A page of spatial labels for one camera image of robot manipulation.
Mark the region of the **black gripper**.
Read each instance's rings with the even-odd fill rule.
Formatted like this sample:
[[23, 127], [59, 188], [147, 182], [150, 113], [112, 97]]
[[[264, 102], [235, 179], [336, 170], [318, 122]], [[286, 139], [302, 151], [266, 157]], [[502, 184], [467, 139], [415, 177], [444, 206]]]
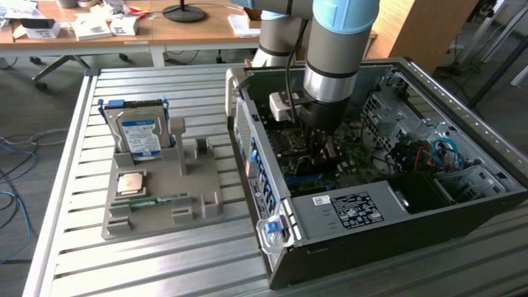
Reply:
[[342, 125], [348, 108], [348, 100], [324, 103], [312, 101], [304, 103], [300, 108], [300, 120], [314, 130], [334, 135]]

